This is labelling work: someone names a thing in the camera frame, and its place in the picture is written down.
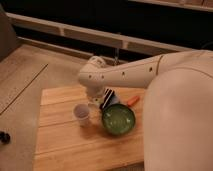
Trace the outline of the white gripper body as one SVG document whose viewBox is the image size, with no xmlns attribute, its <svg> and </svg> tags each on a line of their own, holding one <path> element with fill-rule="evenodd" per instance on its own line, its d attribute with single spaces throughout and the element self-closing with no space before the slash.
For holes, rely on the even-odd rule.
<svg viewBox="0 0 213 171">
<path fill-rule="evenodd" d="M 104 101 L 105 88 L 104 87 L 88 87 L 86 95 L 92 105 L 99 107 Z"/>
</svg>

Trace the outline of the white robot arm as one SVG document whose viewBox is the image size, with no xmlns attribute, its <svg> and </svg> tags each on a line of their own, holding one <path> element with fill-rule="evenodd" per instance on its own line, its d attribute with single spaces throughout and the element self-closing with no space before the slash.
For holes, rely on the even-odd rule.
<svg viewBox="0 0 213 171">
<path fill-rule="evenodd" d="M 213 51 L 161 54 L 111 67 L 93 56 L 78 80 L 90 98 L 107 86 L 146 90 L 145 171 L 213 171 Z"/>
</svg>

